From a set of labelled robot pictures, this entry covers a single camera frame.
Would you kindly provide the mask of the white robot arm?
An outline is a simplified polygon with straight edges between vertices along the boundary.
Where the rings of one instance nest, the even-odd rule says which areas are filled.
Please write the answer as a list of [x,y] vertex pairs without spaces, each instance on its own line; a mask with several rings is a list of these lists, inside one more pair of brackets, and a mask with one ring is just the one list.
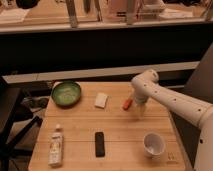
[[195,157],[195,171],[213,171],[213,104],[162,87],[159,75],[148,69],[131,80],[134,101],[146,103],[148,98],[158,101],[201,130]]

